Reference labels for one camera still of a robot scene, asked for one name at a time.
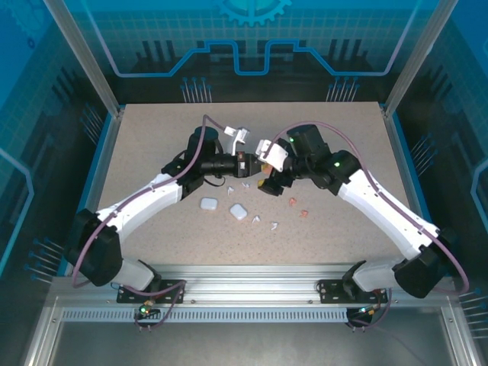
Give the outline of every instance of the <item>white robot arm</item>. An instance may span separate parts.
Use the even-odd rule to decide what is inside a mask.
[[[284,187],[291,187],[294,179],[310,178],[318,188],[328,189],[349,202],[382,229],[402,254],[358,263],[353,273],[347,274],[348,281],[353,282],[349,285],[365,292],[400,286],[415,297],[425,297],[441,280],[448,263],[425,233],[446,245],[451,238],[405,207],[374,178],[373,188],[359,161],[344,150],[331,153],[316,126],[300,126],[287,134],[290,142],[279,140],[272,146],[269,140],[259,143],[256,155],[273,166],[270,177],[260,182],[259,189],[278,196]],[[392,201],[396,209],[380,195]],[[421,229],[414,227],[406,216]]]
[[[201,135],[200,127],[197,128],[188,140],[185,155],[166,165],[150,183],[96,213],[82,210],[76,214],[64,253],[68,262],[76,264],[88,237],[104,222],[105,226],[82,260],[80,272],[96,286],[114,282],[138,291],[147,289],[156,273],[141,261],[122,258],[120,244],[160,210],[202,186],[206,175],[245,178],[261,171],[262,164],[253,154],[236,151],[236,145],[245,143],[249,131],[227,127],[225,134],[231,136],[227,152],[220,145],[217,131],[207,127],[196,163],[180,179],[164,184],[185,169],[194,157]]]

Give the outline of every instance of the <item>wire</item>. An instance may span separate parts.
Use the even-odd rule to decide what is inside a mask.
[[[219,140],[215,141],[215,145],[217,145],[217,151],[219,152],[219,154],[223,154],[223,147]]]
[[[208,185],[211,185],[212,187],[222,187],[224,184],[226,184],[226,177],[222,177],[223,181],[222,181],[222,184],[220,185],[216,185],[215,183],[212,183],[211,181],[209,181],[208,179],[204,178],[204,181],[205,183],[207,183]]]
[[[383,312],[381,313],[380,317],[373,323],[373,324],[368,324],[368,328],[376,328],[379,323],[381,323],[384,318],[387,316],[388,312],[390,311],[391,308],[391,302],[393,300],[393,291],[391,288],[388,289],[388,302],[387,305],[385,306]]]
[[[196,161],[198,159],[198,156],[200,155],[201,147],[204,143],[205,127],[207,126],[207,124],[206,124],[207,120],[210,121],[212,124],[214,124],[217,128],[220,128],[221,130],[223,130],[223,127],[220,126],[215,120],[213,120],[212,118],[210,118],[209,116],[204,114],[204,116],[202,118],[200,139],[198,139],[197,149],[195,150],[195,154],[191,158],[191,161],[188,163],[188,165],[181,172],[179,172],[177,175],[175,175],[174,177],[167,179],[165,181],[162,181],[162,182],[158,183],[157,185],[153,185],[152,187],[144,188],[143,190],[138,191],[137,193],[128,197],[128,199],[126,199],[118,207],[116,207],[112,212],[110,212],[108,214],[108,216],[105,218],[105,220],[103,220],[97,226],[97,228],[93,231],[93,233],[89,236],[88,240],[86,241],[85,246],[83,247],[82,251],[79,254],[78,260],[76,261],[75,267],[73,269],[72,286],[74,288],[79,288],[79,287],[85,286],[86,284],[90,283],[90,281],[85,281],[85,282],[82,282],[80,284],[76,283],[76,280],[77,280],[78,274],[79,274],[79,269],[82,266],[83,260],[85,259],[85,256],[86,256],[86,253],[88,252],[88,250],[92,246],[92,243],[94,242],[95,238],[103,230],[103,228],[107,226],[107,224],[110,222],[110,220],[112,220],[114,217],[116,217],[117,214],[124,207],[126,207],[130,202],[134,201],[138,197],[141,197],[142,195],[144,195],[148,192],[151,192],[153,189],[161,188],[165,185],[168,185],[169,183],[177,181],[178,179],[180,179],[183,175],[185,175],[193,167],[193,165],[196,163]]]
[[[171,305],[168,308],[168,311],[166,312],[166,314],[164,315],[164,317],[161,318],[160,321],[158,321],[153,326],[149,326],[149,325],[148,326],[144,326],[143,324],[139,323],[139,321],[137,321],[137,318],[134,318],[135,324],[137,326],[139,326],[140,329],[146,329],[148,331],[151,331],[151,329],[155,329],[155,328],[157,328],[159,326],[162,326],[162,324],[169,318],[169,314],[171,313],[171,311],[175,307],[176,301],[178,301],[178,298],[180,297],[181,292],[183,291],[183,288],[185,287],[185,283],[186,283],[186,281],[179,282],[179,284],[181,284],[181,285],[180,285],[180,288],[178,290],[178,293],[175,295],[175,298],[173,299],[173,301],[171,302]]]
[[[362,320],[352,320],[353,322],[355,323],[359,323],[363,326],[365,326],[366,329],[370,329],[371,327],[370,326],[367,326],[368,323],[366,322],[363,322]],[[353,329],[354,330],[354,326],[350,323],[348,323],[348,326],[349,328]],[[407,345],[398,335],[396,335],[395,333],[393,332],[390,332],[389,330],[386,330],[385,328],[381,328],[381,327],[377,327],[376,328],[377,331],[379,332],[382,332],[382,333],[385,333],[385,334],[388,334],[391,338],[395,339],[397,342],[399,342],[418,362],[420,362],[421,364],[427,366],[427,362],[425,362],[424,360],[422,360],[420,358],[420,356],[418,356],[415,351],[413,351],[412,348],[410,348],[409,345]]]
[[[369,181],[369,184],[371,187],[374,189],[376,194],[380,196],[387,204],[389,204],[399,215],[401,215],[405,220],[407,220],[409,223],[411,223],[421,234],[424,234],[427,236],[434,244],[437,245],[437,247],[442,250],[442,252],[449,258],[449,260],[452,262],[454,267],[456,268],[456,271],[459,273],[461,276],[461,279],[463,281],[463,287],[461,291],[450,291],[450,290],[445,290],[441,288],[434,288],[436,291],[442,292],[444,294],[454,294],[454,295],[460,295],[460,294],[465,294],[469,291],[470,288],[470,282],[467,279],[466,272],[464,269],[461,267],[461,264],[457,261],[457,259],[452,255],[451,252],[449,252],[449,249],[445,247],[444,244],[441,243],[437,237],[433,236],[429,231],[424,230],[423,226],[419,223],[417,223],[412,217],[410,217],[408,214],[403,212],[401,208],[399,208],[394,202],[392,202],[391,199],[389,199],[380,189],[378,186],[376,186],[376,182],[374,181],[373,177],[371,176],[371,173],[369,172],[366,163],[364,162],[364,159],[362,155],[360,154],[358,148],[355,146],[355,144],[339,129],[336,127],[327,124],[325,122],[319,122],[315,120],[305,120],[303,122],[298,122],[295,124],[292,124],[289,127],[286,127],[284,130],[282,130],[280,133],[278,133],[274,139],[271,141],[271,144],[269,145],[268,149],[266,150],[264,154],[264,158],[268,157],[269,152],[271,151],[271,148],[273,145],[278,141],[280,137],[286,134],[289,130],[299,127],[299,126],[306,126],[308,124],[315,124],[316,126],[321,126],[325,127],[328,130],[331,130],[332,132],[336,133],[339,135],[351,148],[352,152],[355,154],[356,158],[358,158],[359,164],[361,165],[362,170],[364,171],[364,175],[366,176],[366,179]]]

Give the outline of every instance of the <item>blue wall panel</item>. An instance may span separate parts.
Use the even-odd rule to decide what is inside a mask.
[[[129,103],[209,101],[192,77],[212,101],[383,101],[437,2],[68,4]]]
[[[107,111],[41,0],[0,0],[0,40],[0,353],[13,365],[59,265],[56,244]]]
[[[488,5],[460,0],[398,108],[433,220],[488,287]]]

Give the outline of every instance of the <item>beige work surface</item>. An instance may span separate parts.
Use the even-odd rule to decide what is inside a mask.
[[[271,139],[294,122],[332,124],[355,142],[374,177],[406,204],[377,103],[129,104],[99,208],[120,201],[152,180],[185,149],[203,114],[224,126],[249,128],[247,152],[260,139]],[[332,151],[346,148],[334,133],[321,131]],[[226,139],[221,133],[223,144]],[[228,178],[221,188],[204,185],[137,228],[122,244],[123,256],[151,264],[259,265],[356,262],[399,253],[367,217],[310,180],[297,180],[282,196],[272,197],[257,189],[257,181],[264,177],[260,173],[241,180]],[[244,181],[251,188],[244,188]],[[235,189],[229,196],[228,186]],[[200,209],[203,197],[217,198],[217,210]],[[297,199],[295,207],[289,207],[291,197]],[[248,211],[242,221],[229,212],[235,203]],[[309,212],[307,218],[300,218],[301,210]],[[251,223],[255,215],[261,222]],[[274,231],[271,222],[279,223]]]

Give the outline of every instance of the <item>white block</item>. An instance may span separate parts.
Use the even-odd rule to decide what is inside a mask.
[[[242,220],[247,216],[247,211],[246,209],[241,206],[240,204],[234,204],[230,208],[230,213],[237,219],[237,220]]]
[[[200,202],[200,208],[214,211],[217,209],[218,202],[216,198],[203,197]]]

